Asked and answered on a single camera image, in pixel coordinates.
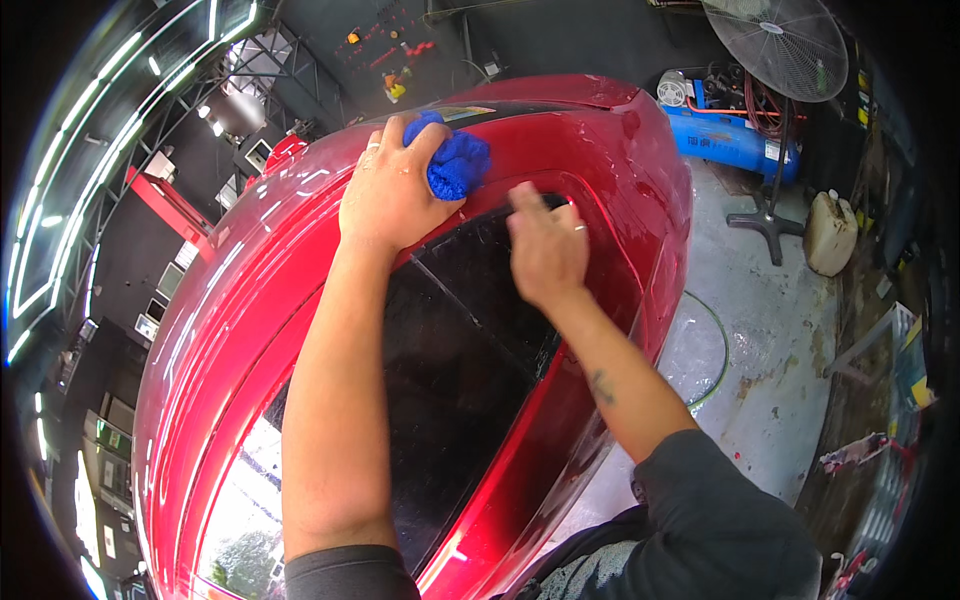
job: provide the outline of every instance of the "white jerry can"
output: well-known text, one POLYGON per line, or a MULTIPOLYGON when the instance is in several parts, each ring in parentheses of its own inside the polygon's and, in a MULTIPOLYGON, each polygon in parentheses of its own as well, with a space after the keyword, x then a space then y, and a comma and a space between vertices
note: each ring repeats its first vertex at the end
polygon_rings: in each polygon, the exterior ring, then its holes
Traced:
POLYGON ((856 231, 856 216, 850 203, 840 198, 836 190, 820 192, 813 199, 806 221, 806 264, 823 276, 840 273, 853 254, 856 231))

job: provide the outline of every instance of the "gray shirt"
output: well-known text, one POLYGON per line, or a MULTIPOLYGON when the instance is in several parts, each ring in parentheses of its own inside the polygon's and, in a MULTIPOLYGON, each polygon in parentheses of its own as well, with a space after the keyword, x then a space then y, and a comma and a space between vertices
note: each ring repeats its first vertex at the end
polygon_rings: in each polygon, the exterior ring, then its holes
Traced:
MULTIPOLYGON (((635 476, 649 507, 572 536, 502 600, 816 598, 821 557, 800 517, 744 477, 702 431, 667 437, 635 476)), ((285 573, 288 600, 420 598, 387 546, 313 552, 285 573)))

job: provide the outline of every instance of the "standing fan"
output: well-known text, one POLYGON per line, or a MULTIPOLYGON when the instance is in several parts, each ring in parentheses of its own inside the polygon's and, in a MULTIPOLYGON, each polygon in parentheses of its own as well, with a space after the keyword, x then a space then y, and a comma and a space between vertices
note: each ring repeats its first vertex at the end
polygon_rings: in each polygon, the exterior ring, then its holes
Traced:
MULTIPOLYGON (((833 17, 818 0, 703 0, 720 41, 751 75, 798 102, 823 102, 847 80, 847 48, 833 17)), ((774 214, 786 159, 790 102, 783 103, 780 156, 769 201, 754 194, 756 212, 727 215, 727 226, 759 231, 770 260, 783 264, 780 235, 803 235, 804 226, 774 214)))

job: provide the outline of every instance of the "warning sticker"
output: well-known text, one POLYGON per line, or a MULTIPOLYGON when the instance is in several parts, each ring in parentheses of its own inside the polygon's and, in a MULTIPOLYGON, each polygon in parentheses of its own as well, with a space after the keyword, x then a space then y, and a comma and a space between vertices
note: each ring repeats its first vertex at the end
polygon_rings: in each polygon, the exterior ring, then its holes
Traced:
POLYGON ((436 110, 440 116, 444 118, 444 123, 456 121, 457 119, 466 119, 467 117, 477 114, 496 112, 496 110, 493 108, 485 107, 437 107, 432 108, 432 110, 436 110))
MULTIPOLYGON (((780 144, 773 140, 766 140, 766 145, 763 147, 763 155, 771 160, 780 160, 780 144)), ((783 156, 783 163, 786 164, 790 162, 790 153, 787 152, 783 156)))

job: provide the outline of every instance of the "wet floor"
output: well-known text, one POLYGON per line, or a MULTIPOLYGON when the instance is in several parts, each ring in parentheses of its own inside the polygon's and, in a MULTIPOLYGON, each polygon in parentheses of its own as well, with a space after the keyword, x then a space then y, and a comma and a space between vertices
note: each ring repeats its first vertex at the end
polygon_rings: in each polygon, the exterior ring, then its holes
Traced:
MULTIPOLYGON (((758 233, 725 223, 729 212, 755 210, 753 200, 732 196, 702 160, 688 162, 694 222, 686 289, 713 310, 730 343, 725 376, 694 418, 744 475, 793 506, 827 410, 829 380, 820 374, 836 346, 835 282, 807 268, 799 237, 782 237, 783 266, 771 265, 758 233)), ((786 190, 777 208, 800 222, 806 211, 799 187, 786 190)), ((719 327, 684 296, 660 372, 689 403, 713 387, 723 364, 719 327)), ((615 445, 543 551, 633 506, 633 466, 615 445)))

